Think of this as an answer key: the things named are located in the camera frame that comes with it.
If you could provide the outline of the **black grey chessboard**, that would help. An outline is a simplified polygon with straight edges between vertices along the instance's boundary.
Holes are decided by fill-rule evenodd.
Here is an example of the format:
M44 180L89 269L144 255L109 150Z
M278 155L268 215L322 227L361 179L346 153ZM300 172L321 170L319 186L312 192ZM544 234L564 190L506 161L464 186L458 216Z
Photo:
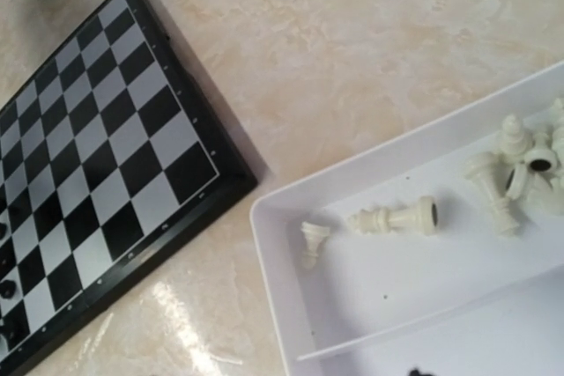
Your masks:
M147 0L105 0L1 111L1 372L23 375L250 193Z

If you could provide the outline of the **black pawn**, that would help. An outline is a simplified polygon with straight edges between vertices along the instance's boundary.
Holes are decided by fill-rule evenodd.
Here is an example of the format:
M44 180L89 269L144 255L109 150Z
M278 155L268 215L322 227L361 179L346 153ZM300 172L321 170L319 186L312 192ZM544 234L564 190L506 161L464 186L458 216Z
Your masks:
M418 367L412 368L407 376L435 376L434 372L427 372L419 369Z

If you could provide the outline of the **black pawn second row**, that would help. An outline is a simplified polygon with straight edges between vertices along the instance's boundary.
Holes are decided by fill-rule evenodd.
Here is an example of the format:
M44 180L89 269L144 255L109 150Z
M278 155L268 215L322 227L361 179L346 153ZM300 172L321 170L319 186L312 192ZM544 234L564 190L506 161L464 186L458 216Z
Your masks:
M12 299L16 293L17 284L13 280L5 279L0 282L0 298Z

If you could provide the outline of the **black pawn second row two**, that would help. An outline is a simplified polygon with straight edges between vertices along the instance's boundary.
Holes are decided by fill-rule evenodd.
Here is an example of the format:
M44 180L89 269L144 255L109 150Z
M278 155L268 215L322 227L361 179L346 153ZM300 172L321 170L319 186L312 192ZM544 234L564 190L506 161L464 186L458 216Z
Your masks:
M14 342L19 335L18 325L13 322L2 322L0 324L0 335L7 343Z

